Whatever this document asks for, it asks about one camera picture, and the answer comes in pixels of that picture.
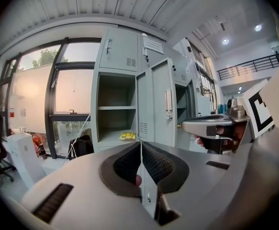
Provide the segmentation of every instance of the ceiling light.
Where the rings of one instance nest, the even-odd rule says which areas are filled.
[[[224,45],[226,45],[226,44],[229,43],[229,41],[230,41],[229,39],[225,39],[225,40],[222,41],[222,43],[223,43]]]
[[[255,27],[255,30],[256,30],[257,32],[259,32],[261,29],[262,29],[262,26],[261,26],[261,25],[257,25],[257,26]]]

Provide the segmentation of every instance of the yellow package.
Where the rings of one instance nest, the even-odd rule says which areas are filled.
[[[119,140],[135,140],[135,133],[133,132],[122,133]]]

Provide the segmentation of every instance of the tree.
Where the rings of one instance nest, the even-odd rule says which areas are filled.
[[[33,68],[43,66],[45,64],[53,63],[56,54],[57,54],[57,50],[48,50],[47,48],[43,49],[40,52],[40,58],[38,59],[38,61],[36,60],[32,61]],[[61,62],[68,62],[68,59],[63,57]]]

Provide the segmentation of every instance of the railing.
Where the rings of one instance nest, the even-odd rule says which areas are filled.
[[[237,77],[240,75],[248,74],[251,72],[257,72],[275,68],[279,66],[279,61],[276,55],[266,56],[259,59],[247,61],[239,65],[221,69],[218,72],[220,80]]]

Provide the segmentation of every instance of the black bag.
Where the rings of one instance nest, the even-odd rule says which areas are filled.
[[[90,140],[90,137],[88,135],[85,135],[85,136],[82,136],[82,137],[79,137],[76,141],[76,143],[74,143],[73,147],[74,147],[74,150],[76,152],[76,156],[74,154],[74,151],[72,149],[72,151],[70,152],[71,150],[71,145],[73,144],[74,140],[71,140],[69,142],[69,149],[68,149],[68,158],[69,160],[71,160],[71,152],[73,154],[73,157],[75,158],[76,156],[77,157],[80,157],[80,156],[83,156],[83,155],[86,155],[86,154],[91,154],[91,153],[94,153],[94,150],[93,150],[93,145],[92,145],[92,142]]]

